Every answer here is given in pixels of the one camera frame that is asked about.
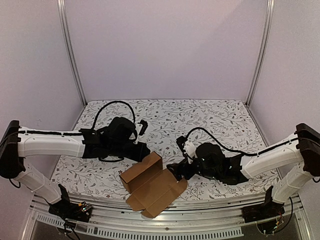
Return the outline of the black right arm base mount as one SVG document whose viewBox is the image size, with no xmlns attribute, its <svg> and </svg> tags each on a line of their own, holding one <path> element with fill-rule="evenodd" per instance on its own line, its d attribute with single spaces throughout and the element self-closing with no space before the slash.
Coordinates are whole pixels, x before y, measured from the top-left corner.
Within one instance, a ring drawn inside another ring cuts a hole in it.
<svg viewBox="0 0 320 240">
<path fill-rule="evenodd" d="M 241 209 L 242 217 L 245 223 L 277 217 L 285 213 L 284 204 L 273 201 L 272 190 L 273 186 L 268 188 L 265 193 L 263 203 L 245 206 Z"/>
</svg>

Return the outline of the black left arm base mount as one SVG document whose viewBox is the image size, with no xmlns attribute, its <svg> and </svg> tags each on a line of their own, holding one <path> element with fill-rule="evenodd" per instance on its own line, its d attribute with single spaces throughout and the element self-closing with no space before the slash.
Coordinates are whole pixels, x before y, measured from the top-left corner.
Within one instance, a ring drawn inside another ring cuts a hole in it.
<svg viewBox="0 0 320 240">
<path fill-rule="evenodd" d="M 85 201 L 80 203 L 72 203 L 68 192 L 64 186 L 58 184 L 61 191 L 61 199 L 54 204 L 49 204 L 48 212 L 56 215 L 61 219 L 71 219 L 75 221 L 88 223 L 93 211 L 93 206 Z"/>
</svg>

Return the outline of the brown cardboard box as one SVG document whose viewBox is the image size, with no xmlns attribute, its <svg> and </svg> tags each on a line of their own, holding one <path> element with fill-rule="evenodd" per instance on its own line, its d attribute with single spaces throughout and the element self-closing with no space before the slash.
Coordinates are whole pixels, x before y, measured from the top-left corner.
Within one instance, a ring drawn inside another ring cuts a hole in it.
<svg viewBox="0 0 320 240">
<path fill-rule="evenodd" d="M 125 202 L 133 211 L 140 211 L 150 219 L 157 217 L 188 187 L 187 180 L 177 180 L 167 168 L 164 169 L 162 157 L 154 151 L 119 177 L 130 194 Z"/>
</svg>

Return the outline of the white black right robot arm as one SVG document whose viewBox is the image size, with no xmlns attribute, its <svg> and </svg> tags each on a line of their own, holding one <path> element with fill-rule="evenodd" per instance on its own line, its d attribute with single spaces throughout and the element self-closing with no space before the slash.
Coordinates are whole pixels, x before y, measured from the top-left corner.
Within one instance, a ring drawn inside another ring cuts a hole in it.
<svg viewBox="0 0 320 240">
<path fill-rule="evenodd" d="M 195 146 L 188 138 L 180 136 L 176 140 L 184 159 L 166 166 L 177 181 L 199 175 L 235 186 L 272 169 L 295 165 L 271 188 L 271 198 L 259 206 L 262 218 L 269 218 L 278 210 L 278 204 L 285 203 L 305 183 L 320 175 L 320 134 L 305 123 L 298 124 L 296 131 L 284 140 L 257 153 L 230 149 L 218 140 Z"/>
</svg>

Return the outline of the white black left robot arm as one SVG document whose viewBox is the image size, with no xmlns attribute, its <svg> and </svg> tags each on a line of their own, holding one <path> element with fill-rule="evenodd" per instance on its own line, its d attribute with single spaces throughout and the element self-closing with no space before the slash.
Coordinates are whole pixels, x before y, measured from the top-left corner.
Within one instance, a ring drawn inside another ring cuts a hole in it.
<svg viewBox="0 0 320 240">
<path fill-rule="evenodd" d="M 147 127 L 145 120 L 133 123 L 115 117 L 100 129 L 48 131 L 22 127 L 18 120 L 12 120 L 0 142 L 0 175 L 25 185 L 54 205 L 63 217 L 70 217 L 75 210 L 65 188 L 52 183 L 25 158 L 71 156 L 105 161 L 107 157 L 116 157 L 117 161 L 141 162 L 151 152 L 146 143 L 139 141 Z"/>
</svg>

